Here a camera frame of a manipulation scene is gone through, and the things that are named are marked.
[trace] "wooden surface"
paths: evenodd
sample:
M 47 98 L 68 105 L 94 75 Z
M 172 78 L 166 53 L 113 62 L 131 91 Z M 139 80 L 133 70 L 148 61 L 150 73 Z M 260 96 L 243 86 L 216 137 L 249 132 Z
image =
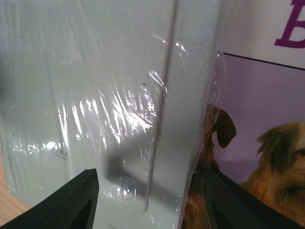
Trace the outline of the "wooden surface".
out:
M 26 204 L 8 192 L 0 152 L 0 225 L 11 221 L 28 209 L 30 208 Z

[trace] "purple letter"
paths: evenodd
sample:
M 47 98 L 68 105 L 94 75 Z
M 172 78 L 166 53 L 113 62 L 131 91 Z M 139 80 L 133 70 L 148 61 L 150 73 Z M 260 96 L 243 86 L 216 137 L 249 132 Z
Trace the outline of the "purple letter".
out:
M 305 0 L 292 0 L 291 5 L 294 5 L 294 8 L 291 12 L 283 36 L 281 39 L 276 39 L 274 45 L 295 49 L 303 49 L 305 48 L 305 39 L 299 42 L 291 41 L 289 39 L 295 27 L 305 29 L 305 21 L 297 20 L 300 16 L 302 8 L 305 6 Z

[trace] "black object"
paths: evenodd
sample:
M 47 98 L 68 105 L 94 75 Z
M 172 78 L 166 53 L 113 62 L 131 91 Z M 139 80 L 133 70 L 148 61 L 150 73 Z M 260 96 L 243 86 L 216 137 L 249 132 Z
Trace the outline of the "black object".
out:
M 304 229 L 209 168 L 204 171 L 204 194 L 212 229 Z
M 96 169 L 85 170 L 0 229 L 92 229 L 98 194 Z

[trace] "purple background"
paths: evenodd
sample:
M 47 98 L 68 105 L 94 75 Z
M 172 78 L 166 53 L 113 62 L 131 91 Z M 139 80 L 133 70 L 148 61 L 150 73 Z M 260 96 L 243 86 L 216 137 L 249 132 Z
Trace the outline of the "purple background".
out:
M 216 76 L 222 84 L 216 105 L 231 116 L 237 135 L 226 149 L 214 138 L 215 159 L 224 174 L 240 183 L 258 165 L 261 134 L 305 120 L 305 71 L 233 56 L 224 60 L 225 75 Z

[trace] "dog picture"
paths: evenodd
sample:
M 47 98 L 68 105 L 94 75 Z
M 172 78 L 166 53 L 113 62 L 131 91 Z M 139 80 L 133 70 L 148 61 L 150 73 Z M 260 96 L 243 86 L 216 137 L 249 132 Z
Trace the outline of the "dog picture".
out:
M 203 169 L 210 167 L 213 171 L 219 170 L 219 166 L 214 159 L 212 136 L 216 132 L 218 144 L 221 148 L 226 148 L 236 136 L 236 128 L 229 114 L 212 105 L 207 106 L 203 132 L 203 148 L 192 178 L 184 212 L 184 229 L 210 228 L 204 199 Z
M 305 122 L 276 126 L 257 141 L 259 166 L 241 187 L 305 227 Z

